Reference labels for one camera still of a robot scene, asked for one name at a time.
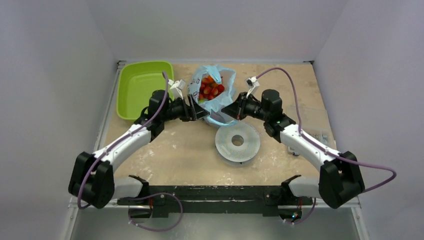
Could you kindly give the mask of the red fake fruits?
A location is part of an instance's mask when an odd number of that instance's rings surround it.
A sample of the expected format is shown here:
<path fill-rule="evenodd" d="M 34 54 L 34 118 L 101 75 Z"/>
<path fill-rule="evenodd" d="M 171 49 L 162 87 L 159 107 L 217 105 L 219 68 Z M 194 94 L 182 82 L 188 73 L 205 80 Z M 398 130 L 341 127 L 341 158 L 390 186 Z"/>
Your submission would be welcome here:
<path fill-rule="evenodd" d="M 226 90 L 223 84 L 218 84 L 210 76 L 206 76 L 202 79 L 201 85 L 198 91 L 198 100 L 200 102 L 210 101 L 218 97 Z"/>

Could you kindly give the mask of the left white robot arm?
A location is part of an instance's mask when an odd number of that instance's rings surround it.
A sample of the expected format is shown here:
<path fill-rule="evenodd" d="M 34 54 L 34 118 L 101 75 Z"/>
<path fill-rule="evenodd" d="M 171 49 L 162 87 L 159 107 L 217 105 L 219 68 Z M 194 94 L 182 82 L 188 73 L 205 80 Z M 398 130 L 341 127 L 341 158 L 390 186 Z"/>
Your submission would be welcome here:
<path fill-rule="evenodd" d="M 155 140 L 164 130 L 165 122 L 191 122 L 209 115 L 191 94 L 172 100 L 165 90 L 154 91 L 148 106 L 123 135 L 93 153 L 83 151 L 76 157 L 68 192 L 77 198 L 80 209 L 101 209 L 113 199 L 146 203 L 148 181 L 135 175 L 114 179 L 115 171 L 137 150 Z"/>

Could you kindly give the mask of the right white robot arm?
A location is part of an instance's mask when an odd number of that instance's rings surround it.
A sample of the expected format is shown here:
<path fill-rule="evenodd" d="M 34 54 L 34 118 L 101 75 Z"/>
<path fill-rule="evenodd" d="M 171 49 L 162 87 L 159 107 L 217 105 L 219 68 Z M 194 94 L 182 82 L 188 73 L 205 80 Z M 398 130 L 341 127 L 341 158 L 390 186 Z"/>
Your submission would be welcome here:
<path fill-rule="evenodd" d="M 365 184 L 356 156 L 349 151 L 341 153 L 312 138 L 283 112 L 282 105 L 279 92 L 267 89 L 261 100 L 242 92 L 221 110 L 236 120 L 246 117 L 262 120 L 270 137 L 293 148 L 318 170 L 317 178 L 295 175 L 283 181 L 282 200 L 292 204 L 300 197 L 316 198 L 337 209 L 363 193 Z"/>

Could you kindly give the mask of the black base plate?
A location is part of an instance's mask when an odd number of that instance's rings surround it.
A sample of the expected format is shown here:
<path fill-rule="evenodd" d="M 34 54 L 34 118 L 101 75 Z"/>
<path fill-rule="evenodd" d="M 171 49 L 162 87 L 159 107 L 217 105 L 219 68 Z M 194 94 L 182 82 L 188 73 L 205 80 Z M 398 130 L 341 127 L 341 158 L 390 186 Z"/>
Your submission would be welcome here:
<path fill-rule="evenodd" d="M 311 197 L 289 196 L 281 185 L 210 186 L 152 185 L 136 200 L 120 198 L 121 206 L 152 207 L 154 218 L 166 218 L 170 213 L 195 214 L 261 214 L 264 217 L 291 218 L 294 212 L 313 204 Z"/>

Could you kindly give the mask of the blue plastic bag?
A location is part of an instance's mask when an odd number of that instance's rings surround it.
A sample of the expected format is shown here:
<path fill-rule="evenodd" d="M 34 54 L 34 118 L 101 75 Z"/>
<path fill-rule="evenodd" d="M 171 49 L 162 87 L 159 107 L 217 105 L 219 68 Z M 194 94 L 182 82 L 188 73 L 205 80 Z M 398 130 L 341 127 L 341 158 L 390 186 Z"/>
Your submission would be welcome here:
<path fill-rule="evenodd" d="M 237 121 L 224 114 L 222 108 L 233 103 L 236 71 L 221 65 L 201 65 L 194 72 L 188 85 L 188 93 L 209 116 L 203 120 L 214 127 L 227 127 Z"/>

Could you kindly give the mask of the clear plastic screw box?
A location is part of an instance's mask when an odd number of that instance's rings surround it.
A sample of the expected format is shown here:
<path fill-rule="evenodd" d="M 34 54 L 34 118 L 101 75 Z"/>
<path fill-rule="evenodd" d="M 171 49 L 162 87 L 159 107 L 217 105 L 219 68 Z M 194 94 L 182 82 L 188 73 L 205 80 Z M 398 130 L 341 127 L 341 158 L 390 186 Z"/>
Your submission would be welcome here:
<path fill-rule="evenodd" d="M 327 156 L 329 153 L 338 154 L 339 152 L 313 138 L 310 134 L 294 124 L 286 127 L 280 133 L 281 142 L 286 146 L 293 148 L 295 153 L 300 154 L 304 158 L 319 159 L 322 155 Z"/>

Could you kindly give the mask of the green plastic tub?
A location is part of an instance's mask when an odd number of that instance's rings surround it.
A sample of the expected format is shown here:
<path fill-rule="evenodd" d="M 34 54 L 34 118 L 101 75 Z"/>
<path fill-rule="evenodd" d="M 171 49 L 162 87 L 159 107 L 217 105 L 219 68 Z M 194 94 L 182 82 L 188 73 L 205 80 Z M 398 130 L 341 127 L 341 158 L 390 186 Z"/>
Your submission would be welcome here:
<path fill-rule="evenodd" d="M 121 119 L 136 120 L 152 93 L 166 88 L 163 72 L 174 79 L 173 66 L 167 61 L 135 62 L 123 67 L 116 95 L 116 113 Z"/>

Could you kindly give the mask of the white perforated filament spool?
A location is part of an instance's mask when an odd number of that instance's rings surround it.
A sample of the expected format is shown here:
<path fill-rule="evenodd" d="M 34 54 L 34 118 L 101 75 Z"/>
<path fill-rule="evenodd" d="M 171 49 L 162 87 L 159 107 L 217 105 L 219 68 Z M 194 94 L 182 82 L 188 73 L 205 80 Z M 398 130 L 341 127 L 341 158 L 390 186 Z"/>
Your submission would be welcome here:
<path fill-rule="evenodd" d="M 242 167 L 252 162 L 261 146 L 258 131 L 243 121 L 221 126 L 214 142 L 221 159 L 233 167 Z"/>

